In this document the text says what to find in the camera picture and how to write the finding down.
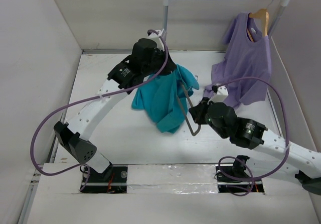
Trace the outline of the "grey metal hanger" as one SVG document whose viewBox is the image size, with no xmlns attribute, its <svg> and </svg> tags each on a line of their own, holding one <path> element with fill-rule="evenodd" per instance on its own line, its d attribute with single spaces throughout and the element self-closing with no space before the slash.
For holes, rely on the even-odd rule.
<svg viewBox="0 0 321 224">
<path fill-rule="evenodd" d="M 189 97 L 189 95 L 188 95 L 188 91 L 186 90 L 184 84 L 183 84 L 181 81 L 180 81 L 180 86 L 181 86 L 181 88 L 182 88 L 182 90 L 183 90 L 183 93 L 184 93 L 184 95 L 185 95 L 185 97 L 186 97 L 186 99 L 187 99 L 187 102 L 189 103 L 190 107 L 194 107 L 194 106 L 193 106 L 193 103 L 192 103 L 192 101 L 191 101 L 191 99 L 190 99 L 190 97 Z M 179 98 L 178 96 L 177 96 L 177 101 L 178 101 L 179 107 L 180 107 L 180 109 L 181 109 L 181 111 L 182 111 L 182 113 L 183 113 L 183 115 L 184 115 L 185 121 L 186 121 L 187 126 L 188 126 L 188 128 L 189 128 L 189 131 L 190 131 L 191 135 L 192 135 L 193 137 L 195 137 L 195 136 L 200 132 L 200 130 L 201 130 L 201 125 L 198 124 L 198 128 L 194 131 L 193 128 L 192 128 L 192 126 L 191 126 L 191 123 L 190 123 L 190 121 L 189 121 L 189 119 L 188 119 L 188 117 L 187 117 L 187 112 L 188 112 L 188 111 L 185 111 L 184 106 L 183 106 L 183 104 L 182 104 L 182 101 L 180 100 L 180 98 Z"/>
</svg>

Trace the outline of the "teal t shirt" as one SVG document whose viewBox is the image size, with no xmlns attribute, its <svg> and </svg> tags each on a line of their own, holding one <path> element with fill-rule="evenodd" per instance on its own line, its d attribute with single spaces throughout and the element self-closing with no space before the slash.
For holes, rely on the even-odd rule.
<svg viewBox="0 0 321 224">
<path fill-rule="evenodd" d="M 139 87 L 132 101 L 134 110 L 144 110 L 162 132 L 175 133 L 185 121 L 187 98 L 199 89 L 198 81 L 186 68 L 177 65 L 169 75 L 157 76 L 150 83 Z"/>
</svg>

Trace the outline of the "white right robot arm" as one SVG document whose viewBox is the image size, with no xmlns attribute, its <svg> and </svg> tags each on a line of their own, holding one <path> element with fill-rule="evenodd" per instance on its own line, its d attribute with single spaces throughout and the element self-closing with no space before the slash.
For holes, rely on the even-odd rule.
<svg viewBox="0 0 321 224">
<path fill-rule="evenodd" d="M 226 187 L 232 183 L 249 182 L 240 186 L 250 191 L 255 181 L 273 178 L 300 184 L 310 193 L 320 195 L 320 153 L 299 146 L 277 135 L 265 125 L 238 117 L 232 107 L 222 102 L 213 103 L 204 98 L 197 106 L 189 109 L 197 124 L 210 126 L 221 138 L 228 139 L 237 147 L 254 150 L 273 156 L 281 163 L 255 160 L 246 155 L 234 158 L 232 166 L 218 166 L 218 181 Z"/>
</svg>

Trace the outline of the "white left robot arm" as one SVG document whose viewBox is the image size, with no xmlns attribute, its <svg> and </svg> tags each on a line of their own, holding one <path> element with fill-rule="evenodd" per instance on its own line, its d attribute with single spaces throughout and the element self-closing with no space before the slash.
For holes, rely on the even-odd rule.
<svg viewBox="0 0 321 224">
<path fill-rule="evenodd" d="M 66 123 L 57 122 L 54 132 L 59 143 L 78 163 L 90 167 L 90 172 L 101 182 L 112 175 L 112 163 L 104 157 L 89 139 L 99 123 L 134 86 L 143 83 L 145 77 L 168 75 L 176 69 L 161 37 L 139 39 L 132 53 L 118 63 L 107 75 L 97 93 L 98 98 L 89 101 Z"/>
</svg>

